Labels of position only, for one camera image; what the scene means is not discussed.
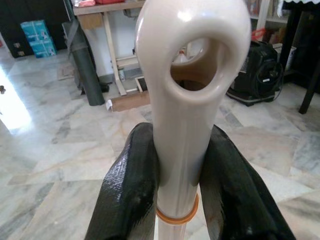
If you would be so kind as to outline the black table with lace cloth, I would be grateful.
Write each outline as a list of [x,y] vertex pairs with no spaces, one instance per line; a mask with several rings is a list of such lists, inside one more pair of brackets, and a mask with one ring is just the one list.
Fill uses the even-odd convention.
[[283,68],[286,67],[289,53],[296,35],[300,18],[303,12],[311,12],[315,14],[319,24],[311,31],[313,36],[316,36],[316,40],[312,40],[310,45],[317,47],[313,52],[319,56],[316,61],[314,71],[309,79],[309,84],[306,89],[305,96],[298,112],[302,115],[306,114],[316,88],[320,85],[320,0],[279,0],[277,14],[280,16],[283,10],[290,11],[287,19],[286,31],[283,39],[282,49],[280,52],[279,63]]

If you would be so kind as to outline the cream plastic broom handle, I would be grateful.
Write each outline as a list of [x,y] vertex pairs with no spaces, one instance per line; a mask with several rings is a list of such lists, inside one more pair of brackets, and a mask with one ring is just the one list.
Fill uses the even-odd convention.
[[[146,0],[135,53],[152,109],[159,159],[158,240],[183,240],[198,210],[200,172],[219,105],[251,42],[243,0]],[[179,50],[190,64],[174,63]]]

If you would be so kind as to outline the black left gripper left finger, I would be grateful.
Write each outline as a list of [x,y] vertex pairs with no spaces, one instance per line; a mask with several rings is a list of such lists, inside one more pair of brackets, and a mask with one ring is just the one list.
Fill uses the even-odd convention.
[[142,122],[102,181],[84,240],[153,240],[159,181],[153,125]]

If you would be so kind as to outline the white plastic bottle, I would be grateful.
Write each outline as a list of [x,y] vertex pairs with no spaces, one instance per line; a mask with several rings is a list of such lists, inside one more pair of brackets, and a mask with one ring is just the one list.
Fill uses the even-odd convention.
[[191,64],[196,57],[197,57],[197,55],[192,55],[192,56],[187,57],[185,54],[185,51],[181,49],[178,51],[178,55],[175,58],[174,63],[177,65]]

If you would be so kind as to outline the brown wooden board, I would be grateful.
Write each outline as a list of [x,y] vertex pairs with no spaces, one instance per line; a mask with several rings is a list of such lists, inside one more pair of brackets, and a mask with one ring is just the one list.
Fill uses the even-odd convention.
[[150,104],[150,97],[148,91],[137,92],[112,98],[111,103],[113,112],[122,112]]

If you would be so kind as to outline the white-legged wooden table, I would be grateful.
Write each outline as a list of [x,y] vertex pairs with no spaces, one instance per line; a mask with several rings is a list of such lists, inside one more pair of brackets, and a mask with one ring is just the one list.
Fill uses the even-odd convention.
[[96,4],[94,6],[86,6],[86,7],[74,6],[73,7],[73,13],[75,16],[78,16],[78,18],[80,18],[80,16],[102,14],[102,23],[103,23],[105,34],[106,34],[107,46],[108,46],[112,70],[114,74],[114,82],[121,96],[125,96],[128,93],[133,92],[135,91],[135,89],[125,90],[119,75],[119,69],[137,65],[138,59],[135,54],[133,54],[132,56],[127,56],[122,58],[116,57],[112,31],[110,26],[110,20],[109,20],[109,15],[110,15],[109,12],[141,9],[144,3],[145,3],[144,0],[132,0],[132,1],[125,1],[121,3],[113,3],[113,4]]

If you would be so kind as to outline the white shelf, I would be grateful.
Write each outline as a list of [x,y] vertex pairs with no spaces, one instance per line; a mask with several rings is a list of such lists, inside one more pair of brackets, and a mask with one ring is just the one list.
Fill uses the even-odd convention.
[[288,22],[288,10],[281,10],[280,0],[243,0],[251,18],[252,32],[265,28],[259,41],[280,44],[284,41]]

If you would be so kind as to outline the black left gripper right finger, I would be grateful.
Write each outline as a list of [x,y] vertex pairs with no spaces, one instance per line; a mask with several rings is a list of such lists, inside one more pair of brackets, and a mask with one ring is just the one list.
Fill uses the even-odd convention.
[[218,126],[199,186],[210,240],[297,240],[260,175]]

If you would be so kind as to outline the blue cardboard box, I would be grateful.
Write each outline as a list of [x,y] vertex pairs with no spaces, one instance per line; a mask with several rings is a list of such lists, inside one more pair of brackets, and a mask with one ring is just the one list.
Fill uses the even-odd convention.
[[46,40],[50,38],[50,32],[44,20],[25,21],[20,24],[28,42]]
[[51,37],[47,39],[31,41],[29,45],[36,58],[47,58],[57,54],[54,41]]

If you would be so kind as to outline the black bag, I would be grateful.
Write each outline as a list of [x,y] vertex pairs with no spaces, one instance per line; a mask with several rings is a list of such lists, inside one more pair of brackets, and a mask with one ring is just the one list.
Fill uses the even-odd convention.
[[284,70],[271,44],[252,41],[245,62],[226,95],[247,107],[272,102],[280,93]]

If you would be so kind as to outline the red plastic bag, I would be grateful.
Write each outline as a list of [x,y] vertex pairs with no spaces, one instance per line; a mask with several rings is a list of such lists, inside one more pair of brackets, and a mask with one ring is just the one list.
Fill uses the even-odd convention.
[[260,41],[264,34],[266,33],[266,29],[260,28],[260,29],[256,29],[251,33],[251,41]]

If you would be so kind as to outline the dark rolled mat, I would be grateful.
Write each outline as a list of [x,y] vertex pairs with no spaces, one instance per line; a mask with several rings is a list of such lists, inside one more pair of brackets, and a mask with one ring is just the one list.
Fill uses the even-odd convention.
[[75,63],[79,81],[86,94],[90,106],[100,106],[105,103],[98,76],[90,54],[90,46],[77,19],[62,24],[66,34],[68,55]]

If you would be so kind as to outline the small picture frame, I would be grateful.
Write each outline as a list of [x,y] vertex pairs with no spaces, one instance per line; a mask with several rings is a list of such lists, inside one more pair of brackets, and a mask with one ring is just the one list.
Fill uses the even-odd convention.
[[141,77],[136,77],[135,78],[135,82],[136,82],[136,85],[137,85],[137,89],[140,93],[142,92],[145,92],[148,90],[148,87],[147,87],[147,84],[146,84],[146,81],[145,81],[145,78],[143,76]]

